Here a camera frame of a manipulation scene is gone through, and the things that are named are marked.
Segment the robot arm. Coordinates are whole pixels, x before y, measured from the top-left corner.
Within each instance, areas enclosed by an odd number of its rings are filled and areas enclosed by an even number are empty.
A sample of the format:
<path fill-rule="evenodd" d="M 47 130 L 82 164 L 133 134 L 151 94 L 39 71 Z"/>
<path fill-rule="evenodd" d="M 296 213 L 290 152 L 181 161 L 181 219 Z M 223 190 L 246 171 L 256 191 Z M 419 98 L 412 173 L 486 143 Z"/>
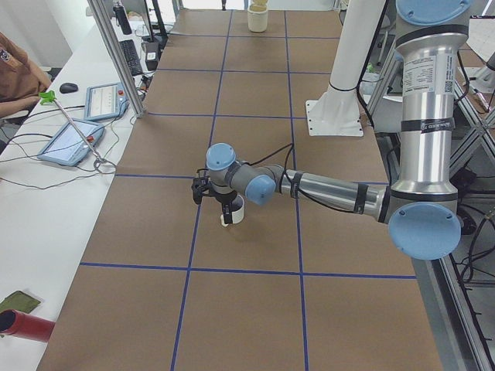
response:
<path fill-rule="evenodd" d="M 275 193 L 305 197 L 341 213 L 384 223 L 394 245 L 410 257 L 437 260 L 461 238 L 458 192 L 449 176 L 456 65 L 469 35 L 470 1 L 399 1 L 395 50 L 403 63 L 400 172 L 384 188 L 344 182 L 240 160 L 225 143 L 207 151 L 193 181 L 193 198 L 222 206 L 222 222 L 235 221 L 246 201 L 265 204 Z"/>

